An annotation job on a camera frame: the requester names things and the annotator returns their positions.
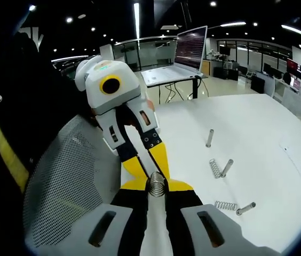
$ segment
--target ceiling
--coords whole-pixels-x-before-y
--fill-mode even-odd
[[[182,3],[186,2],[192,23],[186,24]],[[208,37],[249,38],[273,42],[286,47],[301,44],[301,35],[281,28],[290,25],[301,30],[301,3],[290,0],[77,0],[71,2],[35,2],[36,9],[22,27],[39,27],[43,34],[40,51],[50,58],[92,55],[99,47],[136,38],[133,4],[140,4],[140,37],[176,35],[186,30],[207,25],[209,28],[228,22],[245,21],[245,26],[208,29]],[[67,23],[67,17],[73,22]],[[164,25],[182,26],[178,30],[161,30]]]

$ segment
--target computer screen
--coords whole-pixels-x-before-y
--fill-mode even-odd
[[[301,65],[291,59],[287,59],[287,72],[301,79]]]
[[[230,48],[228,47],[224,47],[224,46],[220,46],[219,47],[219,53],[223,54],[223,55],[230,55]]]
[[[301,89],[301,82],[298,79],[294,79],[293,87],[300,90]]]
[[[267,63],[264,63],[264,64],[263,64],[263,71],[264,71],[265,73],[267,73],[268,75],[271,74],[271,69],[272,69],[272,67],[271,67],[269,64],[267,64]]]
[[[192,29],[178,35],[174,62],[200,69],[207,27]]]

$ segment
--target gray mesh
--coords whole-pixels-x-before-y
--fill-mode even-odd
[[[23,225],[27,246],[37,251],[70,234],[72,224],[120,188],[121,162],[102,132],[76,116],[38,162],[25,193]]]

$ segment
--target floor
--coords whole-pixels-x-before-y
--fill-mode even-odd
[[[173,92],[165,87],[165,85],[157,86],[153,88],[147,88],[140,72],[135,72],[140,80],[142,90],[146,90],[148,97],[153,101],[154,105],[159,104],[159,88],[160,88],[160,104],[164,104],[166,100],[169,102],[181,101],[180,95],[176,92],[175,87],[172,86]],[[209,77],[203,79],[204,84],[201,83],[198,88],[198,98],[202,97],[214,97],[222,95],[234,95],[234,94],[251,94],[257,93],[250,89],[250,81],[247,81],[244,77],[239,77],[238,81],[223,80],[215,77]],[[178,92],[181,94],[184,100],[187,100],[192,93],[192,81],[179,82],[176,84]]]

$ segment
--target laptop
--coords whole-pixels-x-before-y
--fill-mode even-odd
[[[202,76],[207,26],[178,34],[174,64],[141,72],[147,87]]]

